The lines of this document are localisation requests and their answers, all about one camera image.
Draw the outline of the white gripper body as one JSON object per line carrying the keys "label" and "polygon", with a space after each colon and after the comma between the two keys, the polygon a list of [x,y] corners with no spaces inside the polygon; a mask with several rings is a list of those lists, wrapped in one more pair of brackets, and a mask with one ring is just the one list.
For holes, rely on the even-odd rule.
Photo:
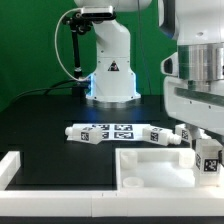
{"label": "white gripper body", "polygon": [[213,81],[210,92],[191,91],[186,81],[164,79],[164,102],[168,115],[224,136],[224,80]]}

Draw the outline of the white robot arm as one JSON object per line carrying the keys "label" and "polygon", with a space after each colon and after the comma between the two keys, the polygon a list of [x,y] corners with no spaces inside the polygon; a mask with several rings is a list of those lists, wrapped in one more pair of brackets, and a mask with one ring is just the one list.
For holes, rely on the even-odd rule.
{"label": "white robot arm", "polygon": [[224,0],[74,0],[83,19],[95,23],[98,63],[88,98],[127,101],[134,91],[130,35],[112,18],[157,2],[158,31],[175,41],[170,48],[154,38],[153,58],[165,76],[165,109],[172,118],[224,136]]}

